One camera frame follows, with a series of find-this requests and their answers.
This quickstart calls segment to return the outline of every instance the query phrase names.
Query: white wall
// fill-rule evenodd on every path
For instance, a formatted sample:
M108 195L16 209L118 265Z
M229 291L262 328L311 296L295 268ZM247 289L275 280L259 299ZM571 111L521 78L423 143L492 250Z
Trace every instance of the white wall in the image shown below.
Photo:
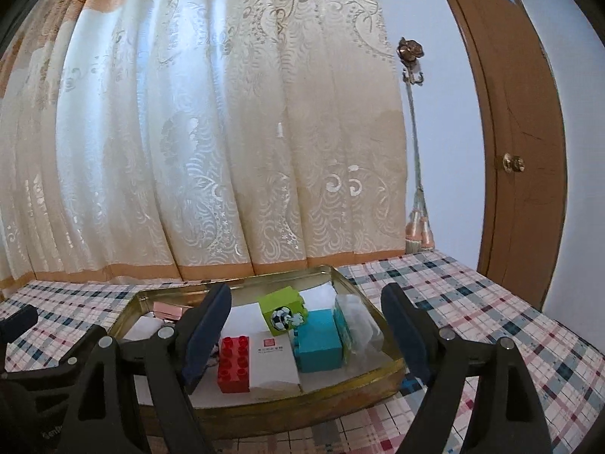
M573 0L522 0L565 122L568 204L544 312L605 352L605 48Z
M426 82L413 86L423 185L437 248L477 267L485 207L485 154L479 102L458 25L446 0L380 0L393 46L401 36L422 44ZM414 196L411 119L408 201Z

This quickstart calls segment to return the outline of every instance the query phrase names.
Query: brass doorknob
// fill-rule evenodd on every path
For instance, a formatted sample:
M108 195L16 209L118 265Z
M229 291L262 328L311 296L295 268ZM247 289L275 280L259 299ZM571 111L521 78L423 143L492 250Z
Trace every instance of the brass doorknob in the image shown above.
M504 154L504 157L502 157L502 167L508 174L522 173L525 170L525 162L518 155Z

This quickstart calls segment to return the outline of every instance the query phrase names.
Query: plaid tablecloth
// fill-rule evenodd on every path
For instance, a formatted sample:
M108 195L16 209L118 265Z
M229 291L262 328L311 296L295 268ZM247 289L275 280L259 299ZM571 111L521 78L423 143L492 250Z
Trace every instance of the plaid tablecloth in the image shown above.
M453 258L434 251L346 266L340 271L378 308L380 290L395 281L439 326L448 324L464 338L476 341L513 338L538 390L555 454L571 453L603 408L605 357L558 322ZM38 307L42 317L36 328L9 346L7 370L54 365L91 323L109 327L136 292L168 285L178 284L29 283L0 303L0 317L27 303ZM476 389L477 380L467 380L448 453L458 452L462 445ZM407 375L400 393L353 415L300 431L219 441L216 447L225 454L391 453L407 432L424 393L422 385ZM161 439L150 441L154 453L166 452Z

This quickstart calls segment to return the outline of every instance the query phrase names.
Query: beige patterned curtain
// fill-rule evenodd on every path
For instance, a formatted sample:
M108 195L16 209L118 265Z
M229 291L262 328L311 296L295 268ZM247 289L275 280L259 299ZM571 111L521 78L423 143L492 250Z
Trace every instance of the beige patterned curtain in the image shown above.
M0 285L401 254L393 57L377 0L40 0L0 62Z

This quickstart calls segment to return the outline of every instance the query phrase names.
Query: teal toy block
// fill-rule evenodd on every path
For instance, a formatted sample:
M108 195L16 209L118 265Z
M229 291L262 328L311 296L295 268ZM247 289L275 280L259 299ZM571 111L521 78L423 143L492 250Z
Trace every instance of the teal toy block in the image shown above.
M287 333L307 320L304 299L292 287L286 287L258 300L262 316L273 336Z
M311 311L307 323L294 330L294 357L303 373L333 370L343 365L343 345L332 311Z

